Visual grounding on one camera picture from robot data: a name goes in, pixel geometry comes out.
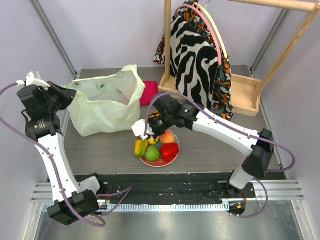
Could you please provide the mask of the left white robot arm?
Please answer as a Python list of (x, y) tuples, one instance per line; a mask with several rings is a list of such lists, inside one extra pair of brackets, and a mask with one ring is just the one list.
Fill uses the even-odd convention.
[(49, 217), (65, 226), (98, 211), (98, 200), (107, 192), (96, 173), (77, 182), (64, 146), (58, 111), (65, 110), (77, 92), (43, 80), (17, 81), (17, 96), (25, 107), (25, 135), (38, 149), (51, 182), (53, 206)]

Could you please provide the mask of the fake orange green mango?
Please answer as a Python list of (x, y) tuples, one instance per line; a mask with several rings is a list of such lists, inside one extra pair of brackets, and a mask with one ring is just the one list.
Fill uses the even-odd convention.
[(149, 141), (147, 139), (145, 140), (137, 139), (134, 145), (134, 155), (137, 158), (142, 158), (145, 155), (148, 145), (149, 145)]

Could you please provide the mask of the translucent plastic bag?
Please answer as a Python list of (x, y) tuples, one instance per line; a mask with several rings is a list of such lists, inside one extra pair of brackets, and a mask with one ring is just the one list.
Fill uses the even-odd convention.
[(129, 64), (109, 76), (77, 79), (64, 88), (76, 91), (67, 109), (82, 137), (129, 131), (141, 117), (140, 99), (146, 86), (137, 65)]

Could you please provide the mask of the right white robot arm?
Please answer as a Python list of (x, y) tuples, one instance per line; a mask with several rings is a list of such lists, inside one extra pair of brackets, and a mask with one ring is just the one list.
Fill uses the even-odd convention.
[(167, 92), (154, 97), (150, 105), (160, 114), (148, 121), (155, 136), (172, 126), (186, 128), (212, 136), (245, 156), (244, 162), (232, 172), (225, 186), (230, 197), (236, 198), (242, 194), (253, 179), (265, 177), (274, 154), (271, 131), (246, 129), (213, 114), (191, 99), (179, 102)]

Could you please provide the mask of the fake yellow fruit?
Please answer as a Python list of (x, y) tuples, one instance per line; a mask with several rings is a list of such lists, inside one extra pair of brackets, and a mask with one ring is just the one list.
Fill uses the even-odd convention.
[(148, 143), (152, 146), (156, 145), (159, 142), (160, 137), (156, 137), (156, 138), (149, 138), (148, 139)]

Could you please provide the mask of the fake green custard apple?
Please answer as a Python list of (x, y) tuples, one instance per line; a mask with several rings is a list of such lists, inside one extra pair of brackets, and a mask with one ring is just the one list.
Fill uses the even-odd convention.
[(144, 157), (147, 161), (149, 162), (154, 162), (160, 158), (161, 154), (160, 151), (157, 147), (154, 145), (150, 145), (147, 149), (146, 152), (144, 153)]

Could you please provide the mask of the fake orange pineapple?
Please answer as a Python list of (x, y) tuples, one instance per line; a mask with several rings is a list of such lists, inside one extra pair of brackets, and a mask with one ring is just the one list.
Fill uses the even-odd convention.
[(159, 111), (154, 111), (148, 116), (148, 118), (152, 119), (152, 118), (159, 117), (160, 115), (161, 115), (161, 113)]

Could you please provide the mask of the fake peach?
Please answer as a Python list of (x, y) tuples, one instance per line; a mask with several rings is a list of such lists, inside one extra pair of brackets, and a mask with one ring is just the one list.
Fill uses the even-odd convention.
[(171, 131), (166, 131), (165, 134), (160, 136), (159, 140), (162, 144), (170, 144), (176, 142), (176, 137)]

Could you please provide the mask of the fake red fruit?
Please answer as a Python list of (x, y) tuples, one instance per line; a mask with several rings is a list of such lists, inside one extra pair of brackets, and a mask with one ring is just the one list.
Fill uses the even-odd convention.
[(165, 162), (172, 162), (179, 153), (179, 146), (176, 143), (164, 144), (160, 147), (160, 153)]

